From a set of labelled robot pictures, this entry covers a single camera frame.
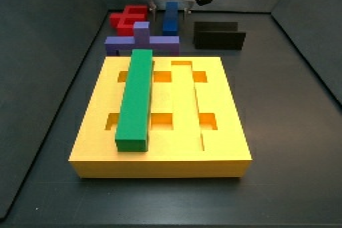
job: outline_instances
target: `gray table surface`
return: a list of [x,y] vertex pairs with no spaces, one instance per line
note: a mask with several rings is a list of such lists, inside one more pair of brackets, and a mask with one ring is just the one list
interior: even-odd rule
[[[193,21],[239,22],[243,50],[196,51]],[[105,22],[1,224],[340,226],[340,106],[269,15],[193,13],[180,20],[181,55],[221,57],[253,158],[245,176],[77,178],[68,156],[113,34]]]

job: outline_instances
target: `green block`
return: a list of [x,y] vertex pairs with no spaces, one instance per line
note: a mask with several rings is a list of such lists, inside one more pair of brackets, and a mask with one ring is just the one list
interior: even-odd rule
[[132,51],[114,142],[118,152],[148,149],[152,50]]

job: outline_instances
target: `yellow base board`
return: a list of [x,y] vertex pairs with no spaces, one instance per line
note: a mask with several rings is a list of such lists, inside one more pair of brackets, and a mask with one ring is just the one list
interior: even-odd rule
[[106,57],[69,163],[82,178],[241,177],[248,146],[219,57],[153,57],[148,152],[117,152],[129,57]]

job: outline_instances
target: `yellow board top surface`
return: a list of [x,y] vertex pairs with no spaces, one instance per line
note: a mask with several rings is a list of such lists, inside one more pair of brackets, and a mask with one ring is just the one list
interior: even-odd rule
[[104,60],[69,161],[249,161],[219,57],[153,57],[148,152],[117,152],[128,67]]

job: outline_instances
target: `building block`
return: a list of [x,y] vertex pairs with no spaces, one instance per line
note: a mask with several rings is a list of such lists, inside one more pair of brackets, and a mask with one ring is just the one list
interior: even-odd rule
[[147,6],[127,5],[122,13],[112,13],[109,23],[116,28],[118,36],[133,35],[133,23],[136,21],[147,21]]
[[195,22],[196,49],[241,50],[245,32],[237,32],[236,22]]
[[163,36],[177,35],[177,3],[165,3],[165,13],[163,20]]
[[104,60],[69,156],[77,175],[241,177],[251,155],[219,57],[153,57],[148,151],[117,151],[129,60]]
[[149,22],[135,22],[133,37],[109,36],[104,42],[108,56],[117,56],[120,50],[152,49],[179,55],[179,36],[149,36]]
[[152,78],[152,50],[133,50],[114,134],[118,152],[145,152]]

